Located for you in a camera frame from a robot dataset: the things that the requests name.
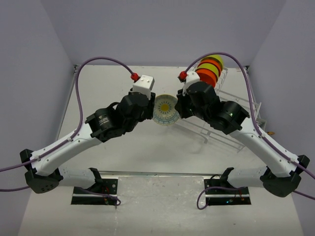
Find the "orange plastic bowl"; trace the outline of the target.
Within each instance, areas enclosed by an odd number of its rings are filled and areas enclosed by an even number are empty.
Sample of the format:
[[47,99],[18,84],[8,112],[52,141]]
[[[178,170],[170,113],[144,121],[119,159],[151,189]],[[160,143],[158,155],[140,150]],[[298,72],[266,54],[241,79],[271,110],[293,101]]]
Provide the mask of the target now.
[[196,70],[196,73],[198,74],[201,81],[211,85],[212,87],[216,86],[217,76],[213,71],[202,68],[202,69]]
[[206,60],[202,60],[199,65],[202,65],[202,64],[205,64],[205,63],[209,63],[209,64],[214,65],[218,69],[219,72],[222,72],[219,64],[216,61],[211,60],[211,59],[206,59]]

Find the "white patterned bowl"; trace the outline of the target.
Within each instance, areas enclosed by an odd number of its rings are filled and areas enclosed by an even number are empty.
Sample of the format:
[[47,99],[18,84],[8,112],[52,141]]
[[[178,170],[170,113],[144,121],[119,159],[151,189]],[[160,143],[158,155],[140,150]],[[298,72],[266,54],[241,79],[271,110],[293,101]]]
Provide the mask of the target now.
[[153,121],[159,125],[173,125],[175,124],[180,115],[175,109],[177,98],[169,95],[162,94],[155,98]]

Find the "yellow-green plastic bowl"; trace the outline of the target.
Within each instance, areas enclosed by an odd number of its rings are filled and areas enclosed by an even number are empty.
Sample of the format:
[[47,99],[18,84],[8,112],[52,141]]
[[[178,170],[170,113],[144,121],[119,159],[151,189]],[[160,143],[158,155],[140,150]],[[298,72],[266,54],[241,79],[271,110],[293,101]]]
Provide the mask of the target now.
[[197,70],[200,70],[200,69],[207,69],[207,70],[213,72],[217,77],[220,76],[220,72],[221,72],[215,65],[213,65],[211,63],[200,64],[197,67]]
[[206,60],[206,59],[211,59],[211,60],[214,60],[216,61],[219,66],[220,66],[220,69],[223,70],[223,67],[224,67],[224,62],[223,62],[223,59],[220,55],[209,55],[209,56],[206,56],[203,60]]

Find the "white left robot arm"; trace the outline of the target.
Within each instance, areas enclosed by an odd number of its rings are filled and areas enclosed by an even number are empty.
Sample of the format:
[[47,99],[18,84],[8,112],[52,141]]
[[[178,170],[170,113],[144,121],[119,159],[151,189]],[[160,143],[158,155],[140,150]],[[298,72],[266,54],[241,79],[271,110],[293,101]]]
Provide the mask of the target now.
[[106,182],[96,168],[71,170],[63,164],[89,148],[131,132],[138,123],[152,119],[155,97],[155,93],[147,97],[131,91],[121,102],[96,110],[78,130],[50,146],[37,151],[21,151],[28,187],[37,194],[58,186],[79,187],[83,191],[100,193]]

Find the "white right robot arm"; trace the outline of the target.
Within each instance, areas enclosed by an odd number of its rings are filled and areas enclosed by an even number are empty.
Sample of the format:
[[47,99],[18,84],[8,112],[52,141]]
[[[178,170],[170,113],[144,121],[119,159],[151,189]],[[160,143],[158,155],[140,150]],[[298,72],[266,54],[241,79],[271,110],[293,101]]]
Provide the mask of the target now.
[[220,178],[220,189],[231,193],[241,187],[263,187],[271,194],[286,197],[301,182],[301,173],[310,162],[282,147],[238,103],[220,101],[214,88],[202,81],[178,90],[175,109],[181,118],[197,117],[215,130],[245,145],[263,163],[254,169],[228,168]]

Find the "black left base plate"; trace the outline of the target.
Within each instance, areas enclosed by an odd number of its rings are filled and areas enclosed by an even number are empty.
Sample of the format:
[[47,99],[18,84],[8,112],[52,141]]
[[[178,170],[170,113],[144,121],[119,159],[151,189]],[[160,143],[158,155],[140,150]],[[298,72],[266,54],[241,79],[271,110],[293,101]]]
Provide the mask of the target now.
[[103,178],[102,183],[89,189],[74,187],[71,205],[119,206],[118,178]]

